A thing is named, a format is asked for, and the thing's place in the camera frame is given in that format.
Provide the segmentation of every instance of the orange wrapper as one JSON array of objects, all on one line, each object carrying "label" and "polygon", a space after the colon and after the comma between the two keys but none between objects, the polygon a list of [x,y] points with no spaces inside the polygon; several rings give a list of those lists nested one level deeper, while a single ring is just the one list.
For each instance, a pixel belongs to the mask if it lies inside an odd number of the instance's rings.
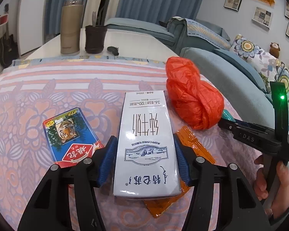
[{"label": "orange wrapper", "polygon": [[[207,151],[207,149],[199,142],[194,133],[188,129],[187,126],[182,127],[177,131],[177,135],[184,146],[191,147],[197,156],[202,156],[207,159],[210,163],[215,164],[216,161],[213,156]],[[180,199],[189,191],[190,187],[186,186],[181,180],[181,190],[182,193],[178,196],[157,199],[157,200],[144,200],[145,205],[150,211],[154,218],[158,218],[171,204]]]}]

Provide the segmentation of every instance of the metal screw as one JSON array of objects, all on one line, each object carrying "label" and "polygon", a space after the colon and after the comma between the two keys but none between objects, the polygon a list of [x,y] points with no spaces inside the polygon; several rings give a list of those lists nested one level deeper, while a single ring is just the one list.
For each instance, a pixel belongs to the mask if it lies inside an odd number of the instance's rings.
[{"label": "metal screw", "polygon": [[91,158],[85,158],[84,160],[83,160],[83,163],[85,163],[85,164],[90,164],[92,162],[92,159]]},{"label": "metal screw", "polygon": [[204,158],[203,157],[197,157],[196,161],[199,163],[204,163]]},{"label": "metal screw", "polygon": [[232,170],[237,170],[238,169],[238,166],[234,163],[231,163],[230,166],[229,166]]},{"label": "metal screw", "polygon": [[50,167],[50,169],[51,169],[52,171],[56,171],[58,168],[59,168],[59,166],[58,166],[57,164],[54,164],[54,165],[52,165],[52,166]]}]

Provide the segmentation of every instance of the blue sofa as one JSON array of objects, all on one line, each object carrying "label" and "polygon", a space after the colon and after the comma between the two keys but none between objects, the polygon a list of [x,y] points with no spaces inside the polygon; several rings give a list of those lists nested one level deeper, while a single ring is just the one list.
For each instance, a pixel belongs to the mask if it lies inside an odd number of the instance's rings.
[{"label": "blue sofa", "polygon": [[214,50],[212,53],[196,48],[184,48],[180,56],[194,62],[243,121],[275,128],[271,97],[266,94],[260,75],[244,60],[229,51]]},{"label": "blue sofa", "polygon": [[[207,21],[198,19],[195,19],[195,21],[206,26],[227,41],[230,41],[229,36],[223,28]],[[212,51],[216,48],[216,46],[212,45],[209,41],[199,37],[188,36],[187,24],[185,20],[169,21],[167,25],[168,30],[165,27],[154,23],[129,18],[110,18],[105,25],[111,29],[128,30],[152,35],[177,55],[179,55],[182,48],[185,47],[201,48],[208,51]]]}]

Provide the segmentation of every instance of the stuffed toy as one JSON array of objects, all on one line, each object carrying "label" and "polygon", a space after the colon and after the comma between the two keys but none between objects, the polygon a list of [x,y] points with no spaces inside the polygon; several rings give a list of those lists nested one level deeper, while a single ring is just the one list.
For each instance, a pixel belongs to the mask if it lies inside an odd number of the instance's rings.
[{"label": "stuffed toy", "polygon": [[279,44],[278,43],[275,43],[275,42],[271,42],[271,45],[270,45],[270,51],[269,53],[274,56],[275,58],[278,59],[279,57],[279,51],[281,51],[281,49],[279,48]]}]

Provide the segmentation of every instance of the floral tablecloth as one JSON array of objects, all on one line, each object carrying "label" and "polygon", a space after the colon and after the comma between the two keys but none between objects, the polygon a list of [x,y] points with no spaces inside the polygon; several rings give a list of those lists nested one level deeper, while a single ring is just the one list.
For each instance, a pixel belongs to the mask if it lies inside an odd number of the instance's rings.
[{"label": "floral tablecloth", "polygon": [[[0,76],[0,212],[15,230],[32,193],[53,164],[44,120],[80,107],[106,145],[111,135],[118,136],[125,92],[166,90],[165,67],[159,62],[71,59],[37,63],[8,68]],[[166,99],[172,129],[177,131],[185,124]],[[225,109],[239,119],[227,100]],[[253,160],[258,151],[237,142],[217,125],[194,133],[218,165],[234,162],[250,182],[255,178],[258,167]],[[190,190],[155,219],[142,201],[115,198],[111,176],[95,191],[106,229],[111,231],[181,230],[192,196]],[[73,189],[70,198],[73,228],[79,230]],[[218,186],[210,230],[214,230],[217,213]]]}]

